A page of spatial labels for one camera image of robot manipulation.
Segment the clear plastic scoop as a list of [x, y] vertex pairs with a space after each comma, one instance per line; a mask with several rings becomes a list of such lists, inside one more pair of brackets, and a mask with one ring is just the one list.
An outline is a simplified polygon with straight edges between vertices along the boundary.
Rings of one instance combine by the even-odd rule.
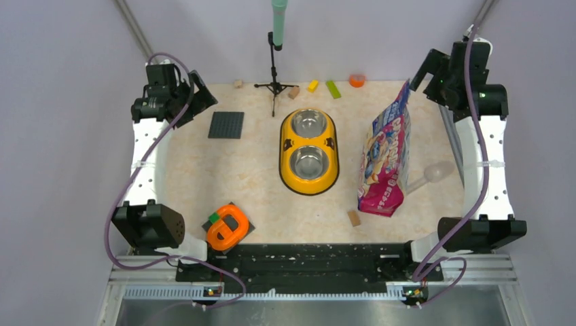
[[436, 162], [428, 165], [422, 173], [422, 177], [410, 183], [406, 188], [406, 195], [409, 195], [428, 183], [439, 183], [450, 176], [456, 169], [455, 163], [448, 161]]

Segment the pink blue pet food bag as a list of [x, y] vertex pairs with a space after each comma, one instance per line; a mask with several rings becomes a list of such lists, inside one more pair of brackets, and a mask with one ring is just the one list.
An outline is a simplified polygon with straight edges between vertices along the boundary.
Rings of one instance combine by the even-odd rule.
[[410, 94], [410, 80], [406, 80], [395, 100], [367, 129], [357, 188], [361, 212], [392, 217], [403, 204], [410, 157]]

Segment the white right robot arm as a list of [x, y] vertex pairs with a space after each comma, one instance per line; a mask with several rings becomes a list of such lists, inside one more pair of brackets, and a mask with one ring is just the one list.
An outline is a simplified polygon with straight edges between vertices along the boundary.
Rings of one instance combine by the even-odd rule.
[[461, 217], [442, 217], [435, 232], [410, 243], [418, 273], [438, 259], [489, 253], [527, 233], [527, 222], [516, 218], [508, 197], [503, 144], [508, 97], [504, 85], [488, 83], [491, 52], [491, 44], [480, 38], [454, 42], [450, 54], [432, 49], [410, 82], [415, 91], [431, 75], [423, 93], [451, 111], [464, 186]]

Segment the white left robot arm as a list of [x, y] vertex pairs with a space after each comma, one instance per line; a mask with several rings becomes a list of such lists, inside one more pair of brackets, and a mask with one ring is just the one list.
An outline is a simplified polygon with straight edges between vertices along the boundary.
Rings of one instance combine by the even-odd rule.
[[130, 183], [111, 214], [111, 224], [134, 249], [206, 261], [206, 241], [186, 231], [183, 215], [167, 205], [167, 156], [172, 132], [218, 103], [197, 71], [182, 78], [165, 60], [147, 65], [147, 84], [130, 108], [134, 149]]

